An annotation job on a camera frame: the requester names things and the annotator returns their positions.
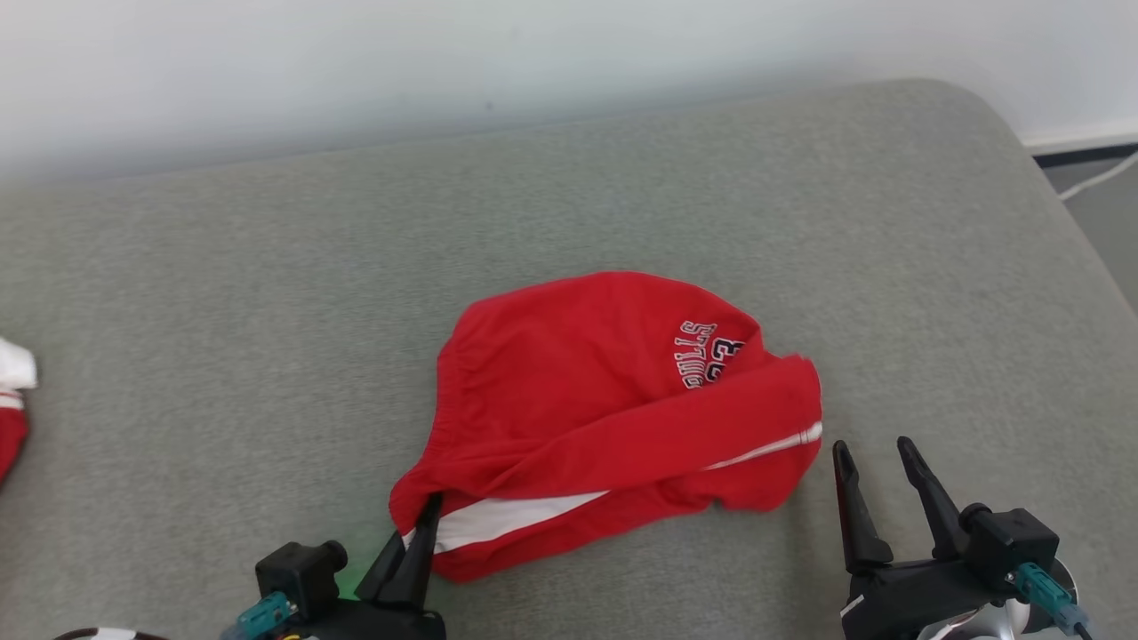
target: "gray cushion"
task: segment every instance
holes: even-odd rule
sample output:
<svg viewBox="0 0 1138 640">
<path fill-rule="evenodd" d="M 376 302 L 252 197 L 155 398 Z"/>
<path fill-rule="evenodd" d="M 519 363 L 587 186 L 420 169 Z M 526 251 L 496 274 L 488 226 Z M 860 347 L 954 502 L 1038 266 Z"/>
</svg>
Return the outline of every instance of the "gray cushion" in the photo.
<svg viewBox="0 0 1138 640">
<path fill-rule="evenodd" d="M 814 359 L 900 558 L 894 440 L 958 506 L 1025 507 L 1104 633 L 1138 623 L 1138 320 L 1007 126 L 907 81 L 24 192 L 0 335 L 40 356 L 0 490 L 0 630 L 211 639 L 289 540 L 358 576 L 463 307 L 634 269 Z M 838 638 L 828 448 L 782 509 L 707 512 L 432 583 L 455 639 Z"/>
</svg>

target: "white wall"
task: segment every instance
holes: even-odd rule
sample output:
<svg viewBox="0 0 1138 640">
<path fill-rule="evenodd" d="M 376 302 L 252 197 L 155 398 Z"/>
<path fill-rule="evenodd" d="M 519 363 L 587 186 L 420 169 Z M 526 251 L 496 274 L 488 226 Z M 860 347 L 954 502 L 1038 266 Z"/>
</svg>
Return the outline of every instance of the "white wall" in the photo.
<svg viewBox="0 0 1138 640">
<path fill-rule="evenodd" d="M 1138 141 L 1136 0 L 0 0 L 0 171 L 126 173 L 897 76 Z"/>
</svg>

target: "teal connector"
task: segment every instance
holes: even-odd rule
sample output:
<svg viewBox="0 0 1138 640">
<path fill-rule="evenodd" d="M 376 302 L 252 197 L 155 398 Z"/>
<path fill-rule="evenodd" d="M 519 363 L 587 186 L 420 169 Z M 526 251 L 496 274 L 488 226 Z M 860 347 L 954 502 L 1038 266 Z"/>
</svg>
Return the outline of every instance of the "teal connector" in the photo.
<svg viewBox="0 0 1138 640">
<path fill-rule="evenodd" d="M 273 591 L 237 616 L 237 626 L 245 632 L 245 638 L 257 640 L 280 626 L 295 613 L 296 607 L 288 601 L 288 598 L 280 591 Z"/>
<path fill-rule="evenodd" d="M 1024 563 L 1015 572 L 1015 588 L 1026 596 L 1033 605 L 1039 605 L 1055 620 L 1055 626 L 1066 635 L 1079 633 L 1075 625 L 1082 625 L 1083 631 L 1090 626 L 1090 618 L 1071 594 L 1055 579 L 1034 563 Z"/>
</svg>

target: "red garment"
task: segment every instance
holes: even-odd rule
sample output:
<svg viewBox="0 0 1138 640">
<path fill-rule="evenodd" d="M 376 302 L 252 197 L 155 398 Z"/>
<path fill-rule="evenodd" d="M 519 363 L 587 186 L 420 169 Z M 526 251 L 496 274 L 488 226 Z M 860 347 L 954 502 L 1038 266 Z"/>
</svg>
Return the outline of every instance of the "red garment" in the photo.
<svg viewBox="0 0 1138 640">
<path fill-rule="evenodd" d="M 0 481 L 8 475 L 26 436 L 24 400 L 16 392 L 0 391 Z"/>
<path fill-rule="evenodd" d="M 18 388 L 35 386 L 35 360 L 26 348 L 0 338 L 0 481 L 16 461 L 27 436 L 24 397 Z"/>
<path fill-rule="evenodd" d="M 549 282 L 459 320 L 391 517 L 409 542 L 443 492 L 435 569 L 475 580 L 714 500 L 774 509 L 817 456 L 820 420 L 814 366 L 765 351 L 715 295 L 630 272 Z"/>
</svg>

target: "white cable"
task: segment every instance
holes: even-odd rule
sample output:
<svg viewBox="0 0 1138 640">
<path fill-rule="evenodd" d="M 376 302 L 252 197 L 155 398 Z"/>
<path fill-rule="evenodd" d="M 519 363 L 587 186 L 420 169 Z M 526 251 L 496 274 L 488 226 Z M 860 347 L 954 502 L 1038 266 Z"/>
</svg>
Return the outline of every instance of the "white cable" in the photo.
<svg viewBox="0 0 1138 640">
<path fill-rule="evenodd" d="M 1136 162 L 1138 162 L 1138 153 L 1131 155 L 1127 159 L 1124 159 L 1124 161 L 1120 162 L 1119 164 L 1114 165 L 1114 167 L 1111 169 L 1110 171 L 1105 171 L 1103 173 L 1099 173 L 1098 175 L 1096 175 L 1094 178 L 1088 178 L 1088 179 L 1083 180 L 1082 182 L 1075 184 L 1074 187 L 1071 187 L 1066 191 L 1063 191 L 1062 194 L 1059 194 L 1059 199 L 1061 200 L 1067 200 L 1071 197 L 1073 197 L 1073 196 L 1075 196 L 1078 194 L 1081 194 L 1082 191 L 1085 191 L 1087 189 L 1090 189 L 1095 184 L 1102 184 L 1103 182 L 1106 182 L 1111 178 L 1114 178 L 1115 175 L 1118 175 L 1118 174 L 1122 173 L 1123 171 L 1130 169 L 1130 165 L 1135 164 Z"/>
</svg>

